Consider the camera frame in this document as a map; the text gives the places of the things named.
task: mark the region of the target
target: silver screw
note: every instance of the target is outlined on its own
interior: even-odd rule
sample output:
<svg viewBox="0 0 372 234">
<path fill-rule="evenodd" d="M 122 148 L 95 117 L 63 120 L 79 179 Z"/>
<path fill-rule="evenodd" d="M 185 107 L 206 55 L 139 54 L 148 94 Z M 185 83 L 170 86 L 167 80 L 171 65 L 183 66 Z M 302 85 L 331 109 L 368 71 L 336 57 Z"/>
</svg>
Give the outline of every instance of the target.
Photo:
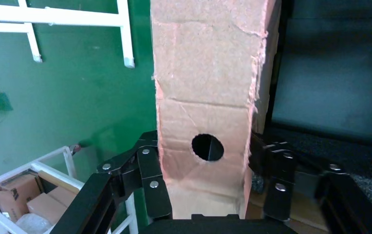
<svg viewBox="0 0 372 234">
<path fill-rule="evenodd" d="M 150 187 L 157 188 L 157 186 L 159 186 L 159 182 L 157 182 L 156 180 L 150 182 Z"/>
<path fill-rule="evenodd" d="M 285 192 L 285 191 L 286 191 L 286 187 L 285 187 L 285 185 L 283 185 L 283 184 L 276 184 L 276 185 L 275 185 L 275 188 L 276 188 L 277 190 L 281 191 L 281 192 Z"/>
<path fill-rule="evenodd" d="M 341 168 L 336 164 L 329 164 L 329 168 L 334 171 L 341 171 Z"/>
<path fill-rule="evenodd" d="M 287 157 L 287 158 L 293 158 L 292 155 L 288 154 L 288 153 L 283 153 L 283 156 L 284 157 Z"/>
<path fill-rule="evenodd" d="M 103 170 L 108 170 L 110 169 L 110 167 L 112 167 L 109 163 L 106 163 L 103 165 Z"/>
</svg>

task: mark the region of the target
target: cardboard box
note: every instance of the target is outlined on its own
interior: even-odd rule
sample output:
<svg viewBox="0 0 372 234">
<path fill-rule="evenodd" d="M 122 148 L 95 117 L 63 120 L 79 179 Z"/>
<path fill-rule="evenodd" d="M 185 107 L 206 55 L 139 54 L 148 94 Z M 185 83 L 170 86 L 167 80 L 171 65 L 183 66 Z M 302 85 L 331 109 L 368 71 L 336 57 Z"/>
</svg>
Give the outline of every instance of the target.
<svg viewBox="0 0 372 234">
<path fill-rule="evenodd" d="M 74 194 L 77 194 L 78 192 L 80 192 L 80 190 L 74 186 L 72 186 L 71 184 L 68 184 L 58 178 L 55 178 L 54 176 L 44 172 L 44 171 L 40 171 L 38 172 L 38 176 L 41 177 L 42 179 L 45 179 L 46 181 L 58 186 L 58 187 L 62 187 L 62 188 L 65 188 L 67 189 L 68 191 L 74 193 Z"/>
<path fill-rule="evenodd" d="M 246 219 L 259 219 L 266 193 L 251 192 Z M 328 228 L 318 205 L 310 198 L 294 192 L 291 204 L 291 220 L 287 225 L 299 234 L 326 234 Z"/>
<path fill-rule="evenodd" d="M 31 213 L 45 218 L 53 225 L 60 220 L 67 209 L 63 204 L 54 200 L 54 198 L 48 196 L 46 193 L 42 193 L 28 202 L 27 207 Z"/>
<path fill-rule="evenodd" d="M 26 171 L 0 183 L 0 212 L 16 222 L 29 213 L 27 202 L 42 193 L 36 173 Z"/>
<path fill-rule="evenodd" d="M 68 191 L 63 187 L 58 186 L 57 188 L 49 192 L 48 196 L 54 198 L 54 200 L 60 202 L 65 207 L 69 207 L 71 202 L 74 200 L 76 194 Z"/>
<path fill-rule="evenodd" d="M 245 216 L 252 116 L 274 5 L 151 1 L 158 147 L 174 218 Z M 220 142 L 219 160 L 196 153 L 192 141 L 205 134 Z"/>
</svg>

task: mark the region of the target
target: white metal frame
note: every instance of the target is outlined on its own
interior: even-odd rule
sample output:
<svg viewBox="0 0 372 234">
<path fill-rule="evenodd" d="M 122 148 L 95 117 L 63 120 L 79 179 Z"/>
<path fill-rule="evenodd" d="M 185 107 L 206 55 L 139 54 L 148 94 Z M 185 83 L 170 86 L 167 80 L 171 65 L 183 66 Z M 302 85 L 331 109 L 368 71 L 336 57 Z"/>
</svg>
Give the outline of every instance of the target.
<svg viewBox="0 0 372 234">
<path fill-rule="evenodd" d="M 54 156 L 60 155 L 60 154 L 63 154 L 64 156 L 64 161 L 67 166 L 68 175 L 42 163 L 42 161 L 52 158 Z M 31 169 L 36 172 L 44 171 L 48 173 L 49 175 L 54 176 L 55 178 L 62 180 L 76 187 L 79 190 L 81 190 L 81 188 L 84 186 L 83 182 L 76 179 L 73 156 L 71 154 L 70 148 L 67 146 L 61 147 L 21 167 L 18 167 L 10 172 L 0 175 L 0 183 L 28 169 Z M 127 218 L 113 232 L 109 230 L 110 234 L 111 233 L 120 234 L 126 227 L 129 227 L 130 234 L 139 233 L 138 227 L 137 227 L 136 209 L 134 207 L 133 194 L 130 195 L 130 197 L 126 200 L 125 204 L 126 204 L 126 210 L 127 210 Z M 14 222 L 12 222 L 10 219 L 8 219 L 6 216 L 4 216 L 1 213 L 0 213 L 0 224 L 12 234 L 27 234 L 24 230 L 22 230 L 19 226 L 17 226 Z M 53 227 L 49 229 L 48 231 L 46 231 L 45 234 L 49 234 L 52 229 Z"/>
<path fill-rule="evenodd" d="M 42 62 L 32 23 L 120 27 L 124 65 L 134 68 L 127 1 L 117 0 L 119 14 L 110 14 L 50 7 L 32 8 L 27 7 L 26 0 L 19 0 L 19 6 L 0 5 L 0 32 L 27 33 L 34 60 Z"/>
</svg>

